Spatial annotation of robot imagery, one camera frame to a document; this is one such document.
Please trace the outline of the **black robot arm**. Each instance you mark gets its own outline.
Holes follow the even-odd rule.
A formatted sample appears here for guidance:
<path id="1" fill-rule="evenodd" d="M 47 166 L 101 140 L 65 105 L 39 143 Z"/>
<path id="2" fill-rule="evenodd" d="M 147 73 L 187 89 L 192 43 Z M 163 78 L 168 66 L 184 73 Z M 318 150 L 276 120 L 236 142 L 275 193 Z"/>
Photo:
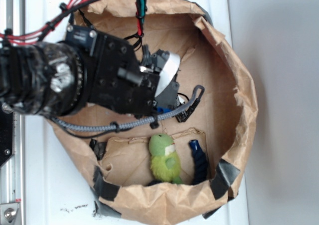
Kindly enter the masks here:
<path id="1" fill-rule="evenodd" d="M 158 50 L 136 58 L 126 40 L 70 26 L 58 43 L 0 50 L 0 99 L 21 114 L 67 116 L 88 103 L 119 114 L 150 116 L 178 106 L 180 56 Z"/>

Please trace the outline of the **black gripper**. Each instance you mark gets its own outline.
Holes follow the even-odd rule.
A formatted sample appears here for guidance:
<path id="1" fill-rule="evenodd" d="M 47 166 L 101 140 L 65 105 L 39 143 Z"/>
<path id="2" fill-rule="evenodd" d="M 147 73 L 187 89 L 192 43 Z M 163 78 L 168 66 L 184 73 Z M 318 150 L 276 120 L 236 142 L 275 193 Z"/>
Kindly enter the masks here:
<path id="1" fill-rule="evenodd" d="M 139 61 L 128 41 L 77 25 L 68 26 L 65 43 L 78 53 L 86 102 L 137 117 L 178 106 L 179 55 L 160 49 L 150 53 L 144 45 Z"/>

